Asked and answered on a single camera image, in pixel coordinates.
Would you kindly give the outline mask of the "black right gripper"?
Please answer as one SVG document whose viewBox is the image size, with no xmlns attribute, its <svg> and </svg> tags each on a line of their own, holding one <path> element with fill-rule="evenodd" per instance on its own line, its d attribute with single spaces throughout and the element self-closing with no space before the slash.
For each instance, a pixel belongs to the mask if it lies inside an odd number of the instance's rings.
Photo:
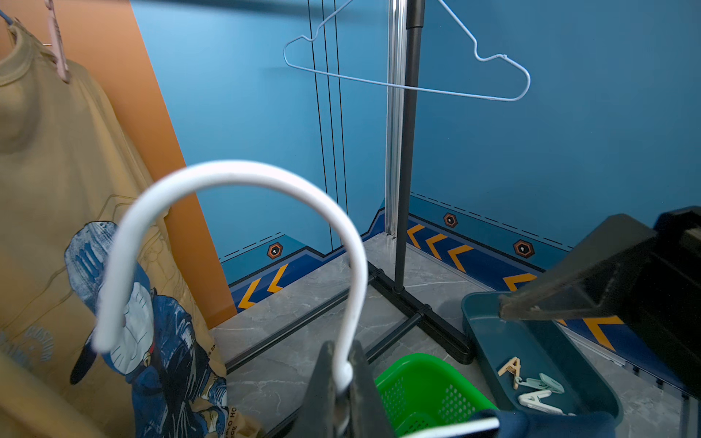
<svg viewBox="0 0 701 438">
<path fill-rule="evenodd" d="M 698 398 L 698 206 L 660 215 L 654 230 L 629 215 L 606 218 L 557 266 L 500 296 L 498 315 L 504 320 L 604 318 L 615 315 L 630 294 L 633 309 L 626 323 Z"/>
</svg>

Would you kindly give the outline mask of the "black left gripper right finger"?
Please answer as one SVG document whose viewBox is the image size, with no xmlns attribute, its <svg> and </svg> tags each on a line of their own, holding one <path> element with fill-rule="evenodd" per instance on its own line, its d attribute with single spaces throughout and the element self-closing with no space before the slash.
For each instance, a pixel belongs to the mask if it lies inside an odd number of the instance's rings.
<svg viewBox="0 0 701 438">
<path fill-rule="evenodd" d="M 359 341 L 352 343 L 349 355 L 353 378 L 349 387 L 350 421 L 346 436 L 355 438 L 394 437 L 381 396 Z"/>
</svg>

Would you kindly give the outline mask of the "navy printed t-shirt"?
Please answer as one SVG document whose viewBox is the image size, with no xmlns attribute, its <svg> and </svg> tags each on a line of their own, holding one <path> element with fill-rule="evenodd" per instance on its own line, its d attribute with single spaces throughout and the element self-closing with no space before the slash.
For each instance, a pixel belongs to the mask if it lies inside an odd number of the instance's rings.
<svg viewBox="0 0 701 438">
<path fill-rule="evenodd" d="M 615 437 L 616 423 L 607 412 L 562 416 L 535 412 L 485 410 L 471 421 L 497 418 L 498 429 L 473 434 L 473 437 Z"/>
</svg>

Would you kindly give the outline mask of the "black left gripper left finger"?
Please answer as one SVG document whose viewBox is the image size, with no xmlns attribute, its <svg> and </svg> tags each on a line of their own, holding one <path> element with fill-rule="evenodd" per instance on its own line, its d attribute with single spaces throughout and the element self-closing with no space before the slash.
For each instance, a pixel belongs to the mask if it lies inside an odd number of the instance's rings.
<svg viewBox="0 0 701 438">
<path fill-rule="evenodd" d="M 323 343 L 299 409 L 299 415 L 288 437 L 332 438 L 335 436 L 333 422 L 336 392 L 332 379 L 333 352 L 333 341 Z"/>
</svg>

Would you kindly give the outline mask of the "white clothespin navy shirt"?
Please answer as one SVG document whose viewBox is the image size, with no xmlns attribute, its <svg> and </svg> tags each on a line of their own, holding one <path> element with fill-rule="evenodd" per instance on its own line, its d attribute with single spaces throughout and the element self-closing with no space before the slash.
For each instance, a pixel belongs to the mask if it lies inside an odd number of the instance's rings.
<svg viewBox="0 0 701 438">
<path fill-rule="evenodd" d="M 535 392 L 527 392 L 518 396 L 518 403 L 526 408 L 544 412 L 544 414 L 564 415 L 562 409 L 544 403 L 542 400 L 552 396 L 550 390 L 540 390 Z"/>
</svg>

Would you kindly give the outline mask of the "white wire hanger navy shirt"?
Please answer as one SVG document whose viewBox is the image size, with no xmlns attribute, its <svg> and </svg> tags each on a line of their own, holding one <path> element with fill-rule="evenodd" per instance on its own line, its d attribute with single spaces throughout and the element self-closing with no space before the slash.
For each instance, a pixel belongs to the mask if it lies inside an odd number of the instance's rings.
<svg viewBox="0 0 701 438">
<path fill-rule="evenodd" d="M 144 192 L 118 227 L 109 253 L 97 304 L 97 322 L 91 348 L 111 351 L 120 339 L 123 309 L 131 295 L 136 257 L 146 230 L 166 208 L 199 190 L 247 185 L 284 193 L 320 214 L 340 236 L 350 261 L 350 297 L 339 335 L 334 341 L 332 379 L 335 384 L 334 437 L 347 437 L 350 421 L 349 387 L 353 378 L 349 355 L 366 297 L 369 271 L 363 241 L 351 219 L 326 193 L 307 180 L 279 167 L 260 162 L 217 161 L 186 167 Z"/>
</svg>

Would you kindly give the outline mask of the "mint green clothespin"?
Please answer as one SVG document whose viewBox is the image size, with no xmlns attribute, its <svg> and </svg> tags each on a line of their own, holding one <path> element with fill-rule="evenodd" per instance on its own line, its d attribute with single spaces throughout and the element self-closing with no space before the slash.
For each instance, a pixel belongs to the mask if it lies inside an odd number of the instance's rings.
<svg viewBox="0 0 701 438">
<path fill-rule="evenodd" d="M 516 377 L 515 383 L 518 386 L 525 386 L 537 391 L 551 391 L 556 394 L 563 394 L 565 392 L 562 384 L 544 373 L 541 373 L 538 379 Z"/>
</svg>

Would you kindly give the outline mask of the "yellow clothespin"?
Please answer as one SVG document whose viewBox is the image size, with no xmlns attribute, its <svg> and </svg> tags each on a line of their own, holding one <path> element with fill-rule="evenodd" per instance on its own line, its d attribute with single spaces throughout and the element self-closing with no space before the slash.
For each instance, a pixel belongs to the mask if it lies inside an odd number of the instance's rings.
<svg viewBox="0 0 701 438">
<path fill-rule="evenodd" d="M 517 356 L 514 356 L 511 358 L 509 361 L 507 361 L 498 371 L 498 376 L 501 377 L 505 373 L 510 373 L 513 376 L 513 389 L 518 390 L 518 387 L 520 386 L 521 383 L 521 377 L 520 377 L 520 370 L 521 370 L 521 362 L 520 358 Z"/>
</svg>

